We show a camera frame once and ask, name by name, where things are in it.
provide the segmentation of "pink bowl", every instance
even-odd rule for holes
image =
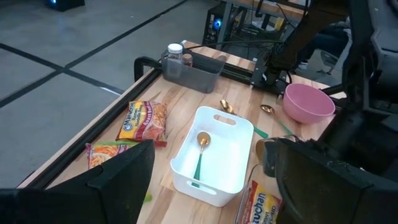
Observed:
[[[294,120],[312,124],[335,112],[335,104],[319,89],[301,83],[287,86],[284,95],[284,109]]]

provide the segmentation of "orange noodle package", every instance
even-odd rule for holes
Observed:
[[[97,144],[86,144],[88,156],[88,168],[96,167],[108,159],[128,150],[138,144],[137,142],[104,142]]]
[[[248,193],[241,224],[275,224],[282,201],[268,194],[254,180],[251,183]]]
[[[155,146],[165,147],[167,106],[149,101],[132,101],[116,140],[153,139]]]

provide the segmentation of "brown bottle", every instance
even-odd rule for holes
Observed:
[[[182,56],[182,63],[186,66],[192,67],[193,65],[193,58],[190,54],[184,54]]]

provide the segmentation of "black cable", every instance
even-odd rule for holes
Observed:
[[[290,74],[289,71],[286,71],[286,74],[289,77],[289,84],[292,84],[292,82],[293,82],[292,75]]]
[[[280,82],[282,82],[282,83],[285,83],[285,85],[287,86],[287,85],[289,85],[289,84],[291,84],[291,83],[288,83],[286,80],[284,80],[283,78],[278,78],[278,81],[280,81]]]
[[[203,45],[197,45],[193,47],[188,47],[186,48],[187,50],[190,49],[195,49],[198,47],[209,47],[209,46],[214,46],[214,45],[220,45],[220,44],[248,44],[248,43],[282,43],[283,41],[280,40],[240,40],[240,41],[225,41],[225,42],[220,42],[220,43],[210,43],[210,44],[203,44]]]
[[[282,9],[282,7],[281,7],[278,3],[276,3],[276,5],[279,7],[280,11],[281,11],[282,14],[284,15],[286,22],[287,22],[289,25],[291,25],[293,28],[296,28],[296,27],[289,21],[289,19],[287,18],[286,14],[285,14],[285,11]]]
[[[260,58],[260,56],[261,56],[265,51],[266,51],[266,50],[259,50],[258,53],[257,53],[257,55],[256,55],[256,58]]]
[[[234,34],[233,34],[232,36],[234,36],[235,38],[237,38],[237,39],[239,39],[239,40],[243,40],[243,41],[246,40],[246,39],[244,39],[244,38],[242,38],[242,37],[240,37],[240,36],[234,35]],[[248,46],[251,46],[251,47],[264,47],[264,46],[262,46],[261,44],[259,44],[259,45],[253,44],[253,45],[248,45]]]
[[[263,48],[270,47],[270,46],[272,46],[272,45],[274,45],[274,44],[265,45],[265,46],[264,46],[264,45],[250,45],[250,44],[246,44],[246,45],[228,44],[228,45],[237,46],[237,47],[249,47],[249,48],[255,48],[255,47],[257,47],[257,48],[259,48],[259,49],[263,49]]]

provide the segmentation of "white lid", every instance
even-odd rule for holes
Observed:
[[[182,46],[180,44],[169,44],[167,47],[171,54],[180,54],[182,53]]]

